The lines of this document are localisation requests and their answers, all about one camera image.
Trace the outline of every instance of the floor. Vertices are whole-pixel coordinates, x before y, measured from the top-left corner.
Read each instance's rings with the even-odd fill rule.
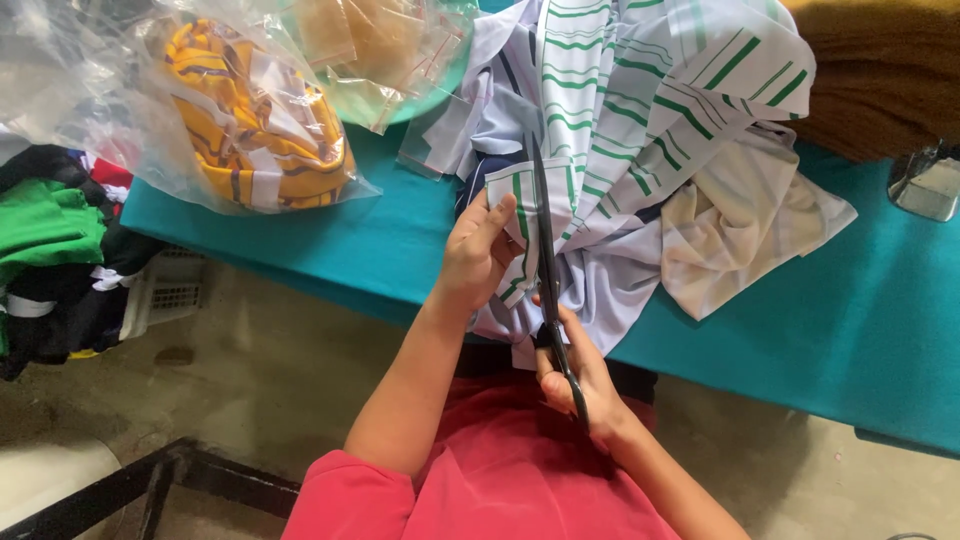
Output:
[[[226,265],[214,274],[198,314],[0,386],[0,433],[69,428],[122,463],[192,435],[301,479],[341,444],[403,330]],[[193,362],[155,361],[170,347],[192,349]],[[913,530],[960,538],[960,462],[862,442],[847,426],[672,378],[661,378],[657,409],[658,439],[757,540]],[[108,532],[133,538],[136,517],[129,508]],[[278,538],[282,529],[277,518],[175,488],[159,537]]]

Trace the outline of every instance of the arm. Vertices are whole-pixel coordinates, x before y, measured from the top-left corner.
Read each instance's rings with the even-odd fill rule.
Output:
[[[683,540],[749,540],[735,519],[624,405],[613,388],[603,356],[577,316],[563,306],[560,314],[570,340],[568,356],[587,399],[590,436],[610,450],[613,460]],[[576,413],[570,385],[563,374],[553,370],[546,350],[537,350],[537,376],[550,406],[560,412]]]
[[[413,476],[433,446],[470,315],[496,290],[518,253],[503,227],[516,211],[508,195],[493,210],[481,191],[446,242],[444,265],[394,363],[360,411],[344,451]]]

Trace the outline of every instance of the scissors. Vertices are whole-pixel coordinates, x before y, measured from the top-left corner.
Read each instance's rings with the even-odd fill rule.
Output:
[[[537,231],[540,234],[540,262],[537,265],[537,277],[540,279],[540,310],[543,312],[543,326],[538,332],[538,341],[549,340],[553,350],[554,368],[559,367],[573,391],[573,403],[577,407],[577,419],[584,430],[589,431],[587,400],[580,388],[580,381],[570,369],[566,359],[566,348],[560,334],[560,310],[557,300],[560,297],[560,275],[557,273],[557,257],[553,253],[553,226],[550,223],[550,201],[546,191],[546,172],[543,170],[543,156],[536,136],[533,137],[532,154],[534,162],[534,201],[537,203]]]

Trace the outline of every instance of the navy fabric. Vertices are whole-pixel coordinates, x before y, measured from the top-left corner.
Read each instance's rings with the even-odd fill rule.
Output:
[[[464,210],[467,209],[467,205],[469,205],[470,202],[473,201],[473,198],[477,196],[477,193],[483,189],[485,185],[484,177],[525,161],[522,150],[504,156],[492,156],[490,154],[484,154],[483,152],[477,152],[476,155],[478,161],[477,167],[467,176],[467,181],[464,183],[464,186],[457,189],[457,199],[453,206],[454,217],[460,217],[460,214],[464,213]]]

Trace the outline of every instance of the person's right hand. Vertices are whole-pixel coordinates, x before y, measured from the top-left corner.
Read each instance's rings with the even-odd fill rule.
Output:
[[[540,296],[533,297],[534,304],[540,305]],[[590,436],[606,442],[626,423],[633,412],[623,403],[613,387],[610,372],[603,355],[590,340],[577,315],[564,306],[560,308],[560,322],[564,325],[570,345],[566,351],[570,369],[580,382],[587,401]],[[537,349],[537,380],[540,389],[551,407],[563,413],[577,413],[573,403],[573,391],[564,374],[554,370],[550,361],[553,352],[549,348]]]

